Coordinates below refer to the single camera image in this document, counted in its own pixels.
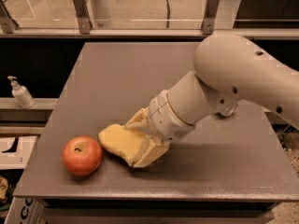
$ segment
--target gray table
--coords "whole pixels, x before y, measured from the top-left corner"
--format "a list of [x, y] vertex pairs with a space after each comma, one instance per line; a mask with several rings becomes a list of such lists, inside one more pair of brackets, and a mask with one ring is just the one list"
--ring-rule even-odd
[[262, 109], [247, 102], [228, 119], [203, 119], [151, 167], [134, 170], [107, 153], [88, 177], [74, 177], [63, 167], [62, 148], [69, 139], [82, 134], [98, 139], [106, 126], [124, 123], [192, 70], [197, 45], [85, 44], [15, 196], [55, 207], [97, 206], [106, 200], [169, 205], [299, 201], [299, 180], [274, 131]]

